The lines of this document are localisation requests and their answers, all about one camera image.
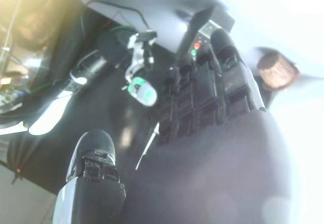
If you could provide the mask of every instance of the black cable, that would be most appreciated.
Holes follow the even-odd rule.
[[[90,0],[90,1],[88,1],[86,3],[86,6],[88,7],[91,3],[102,3],[102,4],[110,5],[110,6],[113,6],[113,7],[117,7],[117,8],[120,8],[120,9],[125,9],[125,10],[136,12],[141,17],[141,19],[142,19],[143,23],[145,24],[146,28],[150,29],[150,26],[146,22],[143,14],[140,11],[138,11],[137,9],[135,9],[135,8],[125,7],[125,6],[117,5],[115,3],[110,3],[110,2],[101,1],[101,0]]]

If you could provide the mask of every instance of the brown cylinder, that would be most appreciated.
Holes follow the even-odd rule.
[[[270,52],[263,56],[257,68],[264,82],[263,87],[270,91],[287,88],[299,76],[299,70],[279,52]]]

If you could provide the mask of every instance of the red button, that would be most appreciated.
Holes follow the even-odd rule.
[[[198,50],[200,48],[200,43],[196,42],[194,43],[193,47]]]

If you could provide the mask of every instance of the green button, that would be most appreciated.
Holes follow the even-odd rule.
[[[192,51],[191,51],[191,54],[192,54],[193,56],[195,56],[195,55],[197,55],[197,51],[196,51],[196,50],[192,50]]]

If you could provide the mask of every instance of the wooden cylinder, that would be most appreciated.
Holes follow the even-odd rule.
[[[263,56],[257,68],[264,82],[263,87],[269,91],[287,88],[299,77],[299,70],[279,52]]]

